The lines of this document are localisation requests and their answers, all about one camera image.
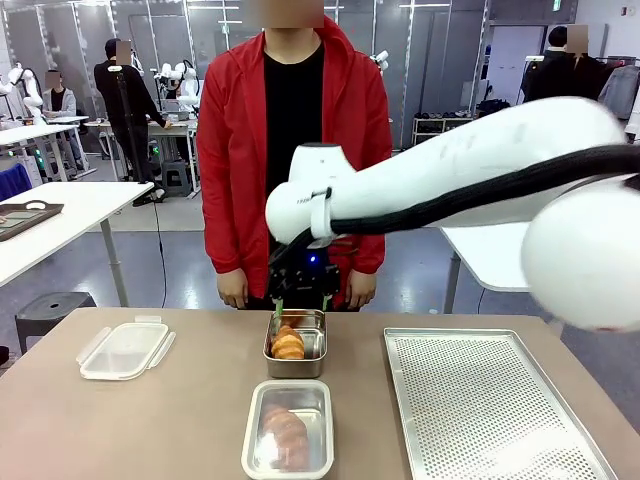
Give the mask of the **person's left hand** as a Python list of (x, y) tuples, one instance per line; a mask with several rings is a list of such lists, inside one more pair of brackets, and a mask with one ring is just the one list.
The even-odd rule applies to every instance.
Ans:
[(347, 282), (345, 302), (349, 310), (359, 310), (375, 296), (377, 277), (352, 270)]

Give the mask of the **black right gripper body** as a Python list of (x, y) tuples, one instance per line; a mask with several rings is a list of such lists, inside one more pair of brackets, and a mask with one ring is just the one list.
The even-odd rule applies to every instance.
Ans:
[(340, 268), (330, 259), (328, 247), (281, 245), (269, 259), (268, 293), (272, 299), (303, 295), (330, 298), (340, 291), (340, 281)]

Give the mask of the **person's right hand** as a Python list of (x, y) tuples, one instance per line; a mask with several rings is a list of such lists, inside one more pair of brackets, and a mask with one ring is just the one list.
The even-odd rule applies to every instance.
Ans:
[(248, 281), (242, 269), (217, 275), (217, 289), (225, 305), (245, 309), (248, 302)]

